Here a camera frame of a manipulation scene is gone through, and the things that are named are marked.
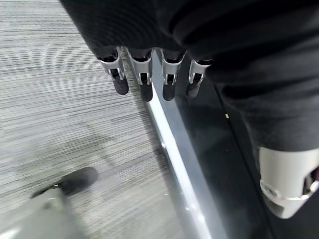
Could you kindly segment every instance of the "black fabric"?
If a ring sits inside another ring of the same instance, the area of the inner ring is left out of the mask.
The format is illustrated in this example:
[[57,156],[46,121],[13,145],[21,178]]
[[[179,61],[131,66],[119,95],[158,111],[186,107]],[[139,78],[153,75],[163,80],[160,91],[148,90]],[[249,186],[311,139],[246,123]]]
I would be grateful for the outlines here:
[[213,59],[254,145],[319,147],[317,0],[62,0],[98,57],[108,46],[187,49]]

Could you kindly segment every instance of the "striped carpet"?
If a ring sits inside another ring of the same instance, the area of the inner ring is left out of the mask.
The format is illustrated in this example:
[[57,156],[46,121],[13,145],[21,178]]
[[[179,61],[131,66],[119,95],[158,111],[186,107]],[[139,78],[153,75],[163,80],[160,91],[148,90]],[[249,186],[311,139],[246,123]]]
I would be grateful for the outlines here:
[[88,238],[184,238],[139,89],[116,94],[57,0],[0,0],[0,221],[76,169],[99,180],[72,196]]

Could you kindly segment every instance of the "robotic hand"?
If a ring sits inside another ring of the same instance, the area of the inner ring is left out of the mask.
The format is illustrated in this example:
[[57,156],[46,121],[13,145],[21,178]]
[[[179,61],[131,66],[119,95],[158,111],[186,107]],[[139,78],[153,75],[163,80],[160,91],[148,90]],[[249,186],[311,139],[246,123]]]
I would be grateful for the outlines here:
[[259,165],[265,202],[294,215],[319,186],[319,4],[279,0],[61,0],[87,45],[125,95],[119,46],[128,49],[144,101],[152,52],[161,48],[163,97],[174,97],[188,51],[186,96],[204,75],[240,111]]

